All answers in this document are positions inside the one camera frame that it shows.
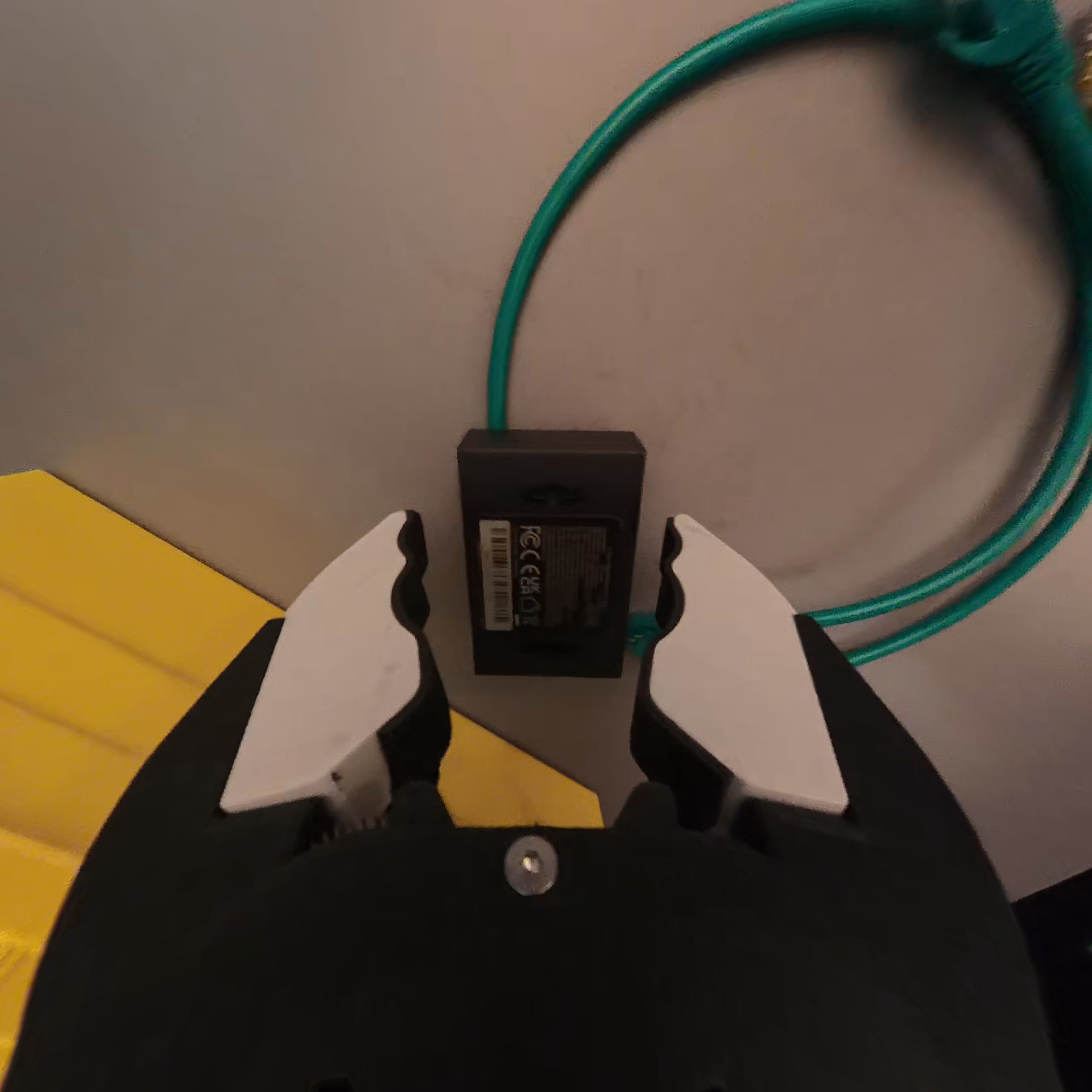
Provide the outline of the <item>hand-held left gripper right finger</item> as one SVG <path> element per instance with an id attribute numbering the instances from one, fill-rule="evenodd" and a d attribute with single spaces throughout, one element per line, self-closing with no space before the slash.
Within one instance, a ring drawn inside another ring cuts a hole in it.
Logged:
<path id="1" fill-rule="evenodd" d="M 689 515 L 667 521 L 630 751 L 681 826 L 744 803 L 843 817 L 848 791 L 788 600 Z"/>

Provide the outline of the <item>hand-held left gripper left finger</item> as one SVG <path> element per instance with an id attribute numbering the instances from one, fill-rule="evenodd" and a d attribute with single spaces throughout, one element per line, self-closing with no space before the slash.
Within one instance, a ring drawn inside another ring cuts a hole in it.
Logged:
<path id="1" fill-rule="evenodd" d="M 413 510 L 385 517 L 287 610 L 219 807 L 318 800 L 335 821 L 449 821 L 452 737 L 425 634 L 428 553 Z"/>

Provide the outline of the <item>black network switch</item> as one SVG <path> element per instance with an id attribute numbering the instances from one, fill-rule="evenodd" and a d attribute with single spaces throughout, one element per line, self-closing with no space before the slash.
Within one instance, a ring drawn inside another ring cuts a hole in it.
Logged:
<path id="1" fill-rule="evenodd" d="M 456 480 L 475 674 L 621 675 L 645 470 L 630 431 L 464 435 Z"/>

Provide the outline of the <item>yellow plastic bin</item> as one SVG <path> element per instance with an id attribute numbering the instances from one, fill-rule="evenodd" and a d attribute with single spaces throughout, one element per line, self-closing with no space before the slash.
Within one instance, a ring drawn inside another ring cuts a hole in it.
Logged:
<path id="1" fill-rule="evenodd" d="M 598 798 L 456 715 L 449 821 L 219 807 L 286 615 L 2 476 L 4 1090 L 580 1090 Z"/>

